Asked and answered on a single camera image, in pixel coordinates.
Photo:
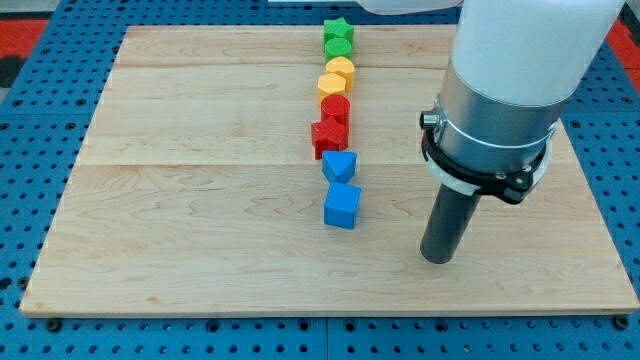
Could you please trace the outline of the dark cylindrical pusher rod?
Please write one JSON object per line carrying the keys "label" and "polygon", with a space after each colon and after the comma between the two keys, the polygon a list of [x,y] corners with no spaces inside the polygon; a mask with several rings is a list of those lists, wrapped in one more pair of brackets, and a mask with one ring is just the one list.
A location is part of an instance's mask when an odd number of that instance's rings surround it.
{"label": "dark cylindrical pusher rod", "polygon": [[453,258],[480,198],[440,186],[419,247],[426,260],[444,264]]}

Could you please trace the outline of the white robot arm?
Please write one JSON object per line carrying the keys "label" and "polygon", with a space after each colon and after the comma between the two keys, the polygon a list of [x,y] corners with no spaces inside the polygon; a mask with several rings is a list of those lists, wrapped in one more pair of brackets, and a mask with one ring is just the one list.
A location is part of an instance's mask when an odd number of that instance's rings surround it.
{"label": "white robot arm", "polygon": [[464,0],[441,90],[421,113],[421,151],[441,183],[419,249],[451,260],[482,196],[519,204],[620,13],[619,0]]}

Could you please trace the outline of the black flange mount ring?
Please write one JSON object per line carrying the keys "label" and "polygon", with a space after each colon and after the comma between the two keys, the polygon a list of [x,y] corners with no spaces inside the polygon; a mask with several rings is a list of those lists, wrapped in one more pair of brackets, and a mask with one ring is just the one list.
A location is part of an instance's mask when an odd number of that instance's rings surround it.
{"label": "black flange mount ring", "polygon": [[519,204],[544,176],[557,111],[437,97],[419,115],[421,152],[446,190]]}

